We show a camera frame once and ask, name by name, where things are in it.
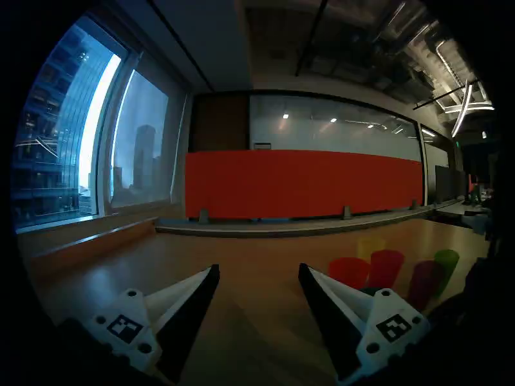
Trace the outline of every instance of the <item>skyscraper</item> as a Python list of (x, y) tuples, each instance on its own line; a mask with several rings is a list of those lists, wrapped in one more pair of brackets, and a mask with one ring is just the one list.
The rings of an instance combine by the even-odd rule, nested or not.
[(74, 25), (38, 74), (23, 110), (13, 152), (11, 197), (16, 227), (82, 215), (81, 138), (93, 94), (112, 56)]
[(150, 125), (140, 126), (136, 131), (133, 186), (137, 190), (152, 188), (155, 134), (156, 129)]

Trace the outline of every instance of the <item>ceiling light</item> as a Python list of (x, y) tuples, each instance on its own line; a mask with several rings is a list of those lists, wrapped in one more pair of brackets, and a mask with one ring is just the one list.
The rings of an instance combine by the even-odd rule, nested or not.
[(460, 114), (458, 115), (458, 119), (456, 120), (456, 124), (454, 125), (454, 129), (451, 133), (451, 136), (454, 138), (456, 134), (458, 134), (458, 130), (460, 129), (460, 126), (462, 125), (463, 118), (465, 118), (465, 114), (467, 114), (467, 108), (469, 107), (469, 102), (471, 101), (471, 95), (472, 95), (472, 85), (469, 85), (469, 87), (465, 91), (465, 102), (463, 103), (463, 108), (460, 111)]
[(435, 136), (435, 134), (433, 134), (431, 131), (426, 130), (426, 129), (422, 129), (422, 132), (426, 133), (427, 135), (430, 135), (430, 136)]
[[(470, 110), (495, 110), (495, 108), (493, 108), (492, 106), (478, 106), (478, 107), (469, 107), (467, 109), (467, 111), (470, 111)], [(445, 113), (446, 114), (459, 113), (460, 111), (461, 111), (461, 109), (454, 109), (454, 110), (447, 110)]]

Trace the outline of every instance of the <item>yellow cup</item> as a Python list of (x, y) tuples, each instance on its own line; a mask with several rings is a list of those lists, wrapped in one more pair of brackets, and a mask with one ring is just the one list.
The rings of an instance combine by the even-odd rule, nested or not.
[(385, 246), (385, 240), (379, 237), (360, 237), (358, 239), (358, 259), (370, 262), (370, 255), (383, 250)]

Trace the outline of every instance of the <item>table surface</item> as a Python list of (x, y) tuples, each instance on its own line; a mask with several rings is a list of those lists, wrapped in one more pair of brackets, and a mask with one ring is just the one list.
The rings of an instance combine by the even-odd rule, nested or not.
[(405, 296), (416, 263), (453, 249), (460, 260), (442, 300), (463, 290), (465, 276), (488, 242), (471, 229), (410, 219), (342, 234), (281, 239), (218, 239), (154, 234), (86, 265), (37, 283), (54, 322), (85, 319), (126, 288), (145, 294), (211, 264), (220, 283), (182, 374), (181, 385), (334, 385), (335, 371), (305, 300), (297, 272), (322, 272), (357, 254), (360, 237), (381, 237), (406, 262), (394, 285)]
[(462, 202), (455, 203), (455, 204), (449, 205), (447, 207), (439, 208), (436, 211), (442, 212), (442, 213), (461, 214), (461, 215), (464, 215), (465, 211), (470, 211), (470, 212), (484, 212), (485, 211), (485, 209), (481, 205), (476, 205), (473, 207), (471, 205), (463, 205)]

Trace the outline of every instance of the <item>ledge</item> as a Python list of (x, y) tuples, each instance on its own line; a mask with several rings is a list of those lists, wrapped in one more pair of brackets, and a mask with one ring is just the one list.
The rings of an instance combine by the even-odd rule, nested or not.
[(284, 223), (249, 224), (199, 224), (187, 221), (159, 218), (156, 232), (204, 237), (260, 238), (260, 237), (301, 237), (335, 234), (396, 223), (414, 217), (425, 217), (437, 208), (452, 205), (451, 200), (439, 205), (420, 207), (414, 210), (396, 210), (388, 213), (353, 217), (348, 220), (288, 221)]

